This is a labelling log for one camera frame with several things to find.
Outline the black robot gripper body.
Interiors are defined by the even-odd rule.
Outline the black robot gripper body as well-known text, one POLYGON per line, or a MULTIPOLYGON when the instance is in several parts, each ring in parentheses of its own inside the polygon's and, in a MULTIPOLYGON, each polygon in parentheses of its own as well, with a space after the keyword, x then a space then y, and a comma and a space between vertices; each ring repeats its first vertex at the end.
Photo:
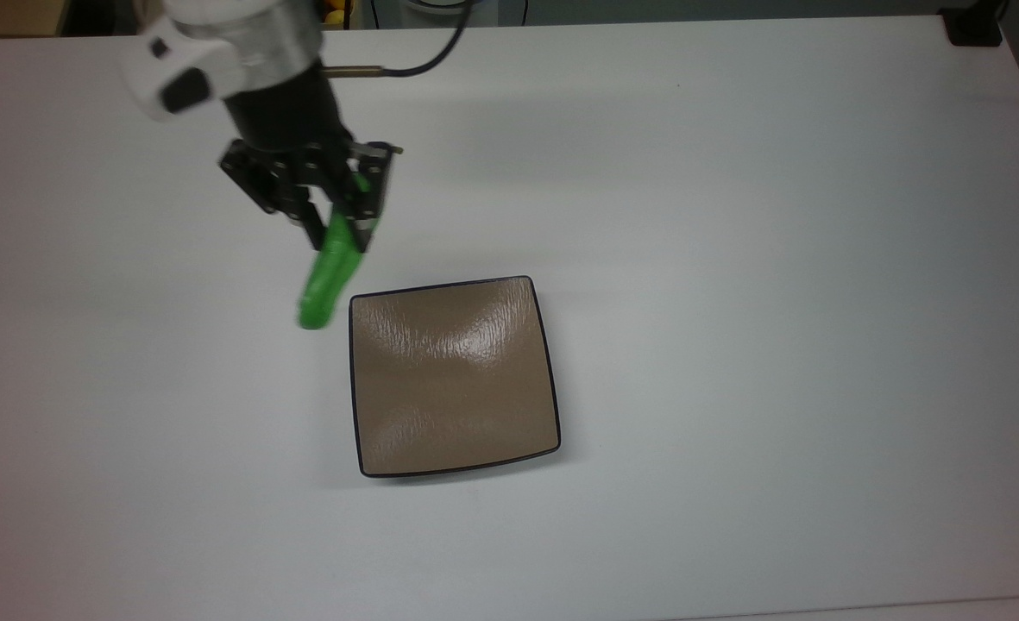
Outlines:
POLYGON ((347 216, 355 194, 352 145, 360 142, 344 125, 327 71, 311 66, 276 86, 225 99, 238 131, 218 166, 268 215, 300 223, 300 205, 317 188, 347 216))

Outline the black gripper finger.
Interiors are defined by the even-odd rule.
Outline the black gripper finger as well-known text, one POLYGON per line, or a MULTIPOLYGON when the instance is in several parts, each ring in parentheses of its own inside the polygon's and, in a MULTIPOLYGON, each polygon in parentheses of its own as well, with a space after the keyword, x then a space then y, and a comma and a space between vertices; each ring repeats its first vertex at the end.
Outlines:
POLYGON ((348 232, 356 251, 367 253, 386 208, 394 145, 352 145, 348 161, 355 194, 347 202, 348 232))
POLYGON ((300 205, 301 228, 305 230, 313 251, 320 252, 326 242, 328 225, 321 220, 318 209, 311 200, 305 200, 300 205))

